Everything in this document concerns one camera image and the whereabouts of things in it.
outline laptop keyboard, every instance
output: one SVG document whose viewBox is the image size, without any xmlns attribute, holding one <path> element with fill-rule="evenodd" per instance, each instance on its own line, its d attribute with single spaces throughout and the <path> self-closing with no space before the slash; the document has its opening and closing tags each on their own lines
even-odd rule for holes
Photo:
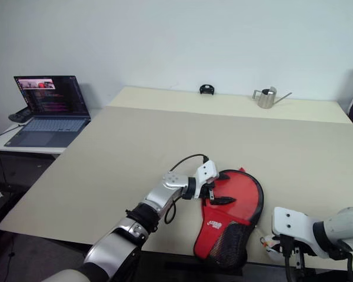
<svg viewBox="0 0 353 282">
<path fill-rule="evenodd" d="M 22 131 L 76 132 L 85 122 L 84 119 L 35 119 Z"/>
</svg>

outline laptop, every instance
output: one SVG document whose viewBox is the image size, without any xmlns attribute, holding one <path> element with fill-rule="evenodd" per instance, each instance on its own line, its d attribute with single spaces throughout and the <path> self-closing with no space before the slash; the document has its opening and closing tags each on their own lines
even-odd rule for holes
<svg viewBox="0 0 353 282">
<path fill-rule="evenodd" d="M 6 147 L 67 147 L 90 122 L 75 76 L 15 76 L 33 114 Z"/>
</svg>

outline laptop trackpad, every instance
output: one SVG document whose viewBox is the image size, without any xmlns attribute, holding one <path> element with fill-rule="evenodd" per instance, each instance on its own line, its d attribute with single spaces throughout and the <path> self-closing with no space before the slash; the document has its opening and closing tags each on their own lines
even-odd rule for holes
<svg viewBox="0 0 353 282">
<path fill-rule="evenodd" d="M 54 136 L 54 132 L 31 132 L 19 143 L 21 146 L 44 147 Z"/>
</svg>

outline gray floor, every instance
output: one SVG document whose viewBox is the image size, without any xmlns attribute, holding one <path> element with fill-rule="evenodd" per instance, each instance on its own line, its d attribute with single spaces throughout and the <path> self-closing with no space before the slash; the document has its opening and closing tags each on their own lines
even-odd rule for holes
<svg viewBox="0 0 353 282">
<path fill-rule="evenodd" d="M 31 186 L 39 176 L 51 165 L 51 159 L 34 159 L 31 157 L 2 156 L 3 167 L 8 182 Z M 0 207 L 9 193 L 0 198 Z M 25 281 L 38 282 L 66 268 L 78 267 L 83 262 L 83 255 L 59 244 L 39 237 L 23 234 L 5 233 L 0 239 L 0 282 L 4 281 L 8 266 L 8 254 L 12 249 L 13 256 L 6 282 Z M 214 276 L 214 281 L 286 281 L 285 270 L 280 267 L 258 266 L 247 264 L 243 269 L 243 277 Z"/>
</svg>

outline floor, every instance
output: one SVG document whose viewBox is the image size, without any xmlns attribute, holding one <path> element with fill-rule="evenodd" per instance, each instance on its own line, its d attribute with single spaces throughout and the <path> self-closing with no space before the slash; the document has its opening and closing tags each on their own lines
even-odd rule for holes
<svg viewBox="0 0 353 282">
<path fill-rule="evenodd" d="M 31 156 L 10 156 L 1 155 L 2 166 L 4 167 L 6 180 L 8 183 L 19 185 L 19 189 L 26 190 L 26 187 L 32 186 L 40 175 L 52 164 L 53 159 L 39 159 Z M 4 181 L 2 169 L 0 165 L 0 182 Z M 0 207 L 8 199 L 10 193 L 3 193 L 0 197 Z M 9 254 L 14 253 L 11 257 L 8 272 Z M 23 234 L 5 233 L 0 238 L 0 282 L 38 282 L 66 268 L 78 267 L 84 260 L 84 255 L 78 251 L 68 249 L 64 246 L 56 244 L 52 241 L 27 236 Z M 136 273 L 135 281 L 150 281 L 142 272 Z M 157 281 L 191 281 L 190 275 L 183 275 L 181 272 L 174 275 L 166 272 L 165 276 L 160 277 Z M 211 275 L 209 279 L 204 281 L 237 281 L 237 282 L 253 282 L 253 281 L 286 281 L 285 270 L 282 267 L 259 266 L 247 264 L 243 268 L 243 277 L 228 275 Z M 196 277 L 194 281 L 203 281 Z"/>
</svg>

